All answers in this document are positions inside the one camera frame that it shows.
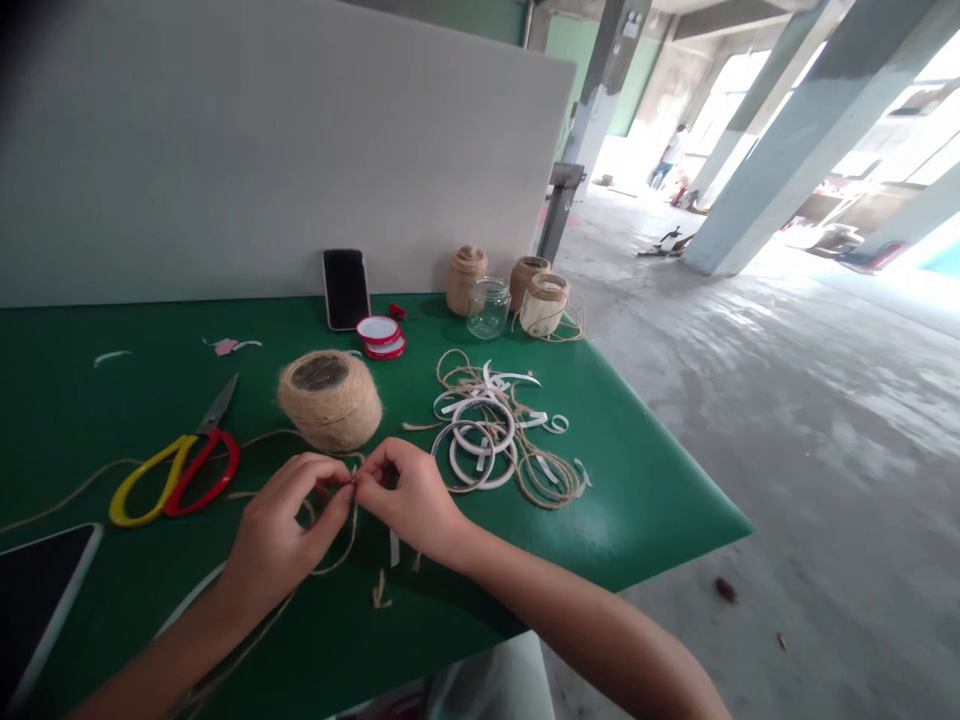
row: phone screen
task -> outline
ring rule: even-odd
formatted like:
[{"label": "phone screen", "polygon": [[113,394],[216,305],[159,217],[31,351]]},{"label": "phone screen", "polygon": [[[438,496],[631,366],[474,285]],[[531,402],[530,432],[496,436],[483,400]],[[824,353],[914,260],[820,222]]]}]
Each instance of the phone screen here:
[{"label": "phone screen", "polygon": [[353,330],[357,323],[369,317],[370,295],[362,252],[324,250],[323,284],[331,330]]},{"label": "phone screen", "polygon": [[0,717],[30,694],[102,533],[91,523],[0,553]]}]

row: green table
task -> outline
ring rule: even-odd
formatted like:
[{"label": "green table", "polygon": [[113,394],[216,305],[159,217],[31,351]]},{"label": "green table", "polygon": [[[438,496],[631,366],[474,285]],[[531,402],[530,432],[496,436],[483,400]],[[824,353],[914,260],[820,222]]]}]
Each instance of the green table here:
[{"label": "green table", "polygon": [[[583,461],[594,486],[559,511],[534,507],[515,483],[458,496],[463,511],[516,545],[619,591],[751,532],[739,510],[647,410],[591,342],[549,344],[519,328],[494,342],[468,334],[442,296],[379,296],[404,306],[408,350],[369,365],[385,412],[362,451],[388,435],[423,448],[434,432],[402,433],[404,421],[433,422],[440,387],[434,368],[452,347],[474,364],[532,370],[543,389],[518,397],[570,419],[564,435],[531,430],[543,448]],[[32,515],[96,468],[146,458],[192,431],[235,372],[240,381],[223,426],[239,442],[289,427],[275,389],[280,369],[312,350],[359,349],[353,333],[326,327],[322,299],[288,298],[0,312],[5,422],[0,525]],[[201,338],[260,340],[217,357]],[[106,352],[129,350],[93,367]],[[291,454],[292,436],[245,450],[232,489],[256,490]],[[441,460],[441,468],[446,466]],[[105,535],[86,583],[34,692],[34,714],[59,716],[131,659],[212,568],[225,559],[243,503],[219,499],[183,519],[140,529],[113,527],[110,498],[133,466],[111,471],[64,510],[0,536],[0,550],[99,521]],[[449,468],[444,470],[452,479]],[[131,496],[131,515],[152,506],[166,469]],[[332,553],[342,549],[341,537]],[[360,513],[347,563],[308,578],[267,637],[216,693],[206,717],[325,717],[523,631],[472,583],[429,561],[419,573],[402,546],[374,611],[370,593],[389,562],[388,531]]]}]

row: forearm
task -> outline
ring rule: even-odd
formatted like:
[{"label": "forearm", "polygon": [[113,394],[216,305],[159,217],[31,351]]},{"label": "forearm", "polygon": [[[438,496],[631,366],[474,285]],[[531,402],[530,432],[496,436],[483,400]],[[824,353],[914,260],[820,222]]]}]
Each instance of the forearm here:
[{"label": "forearm", "polygon": [[129,665],[87,698],[70,720],[165,717],[174,704],[259,622],[238,616],[217,586],[205,593]]},{"label": "forearm", "polygon": [[729,717],[706,672],[623,599],[473,526],[458,569],[634,715]]}]

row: red jar lid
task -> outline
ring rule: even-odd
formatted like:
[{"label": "red jar lid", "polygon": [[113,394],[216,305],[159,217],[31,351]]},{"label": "red jar lid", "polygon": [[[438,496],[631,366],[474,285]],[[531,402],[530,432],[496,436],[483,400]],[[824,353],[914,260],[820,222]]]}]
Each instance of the red jar lid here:
[{"label": "red jar lid", "polygon": [[389,345],[364,343],[363,349],[371,360],[393,360],[403,355],[403,351],[407,349],[407,338],[400,333],[400,337]]},{"label": "red jar lid", "polygon": [[391,345],[402,335],[400,324],[384,315],[371,315],[357,324],[357,334],[367,345],[377,347]]}]

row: hand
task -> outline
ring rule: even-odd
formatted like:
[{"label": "hand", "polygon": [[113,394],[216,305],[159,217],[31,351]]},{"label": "hand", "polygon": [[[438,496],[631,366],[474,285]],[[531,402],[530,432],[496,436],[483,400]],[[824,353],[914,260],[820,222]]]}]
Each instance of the hand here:
[{"label": "hand", "polygon": [[[243,511],[230,557],[216,588],[243,619],[256,624],[323,559],[350,515],[354,486],[339,460],[295,455],[270,478]],[[315,488],[343,485],[309,530],[296,520],[304,498]]]},{"label": "hand", "polygon": [[[397,474],[397,489],[387,490],[384,485]],[[357,472],[357,502],[405,543],[462,572],[466,537],[476,526],[453,502],[429,454],[404,440],[387,438]]]}]

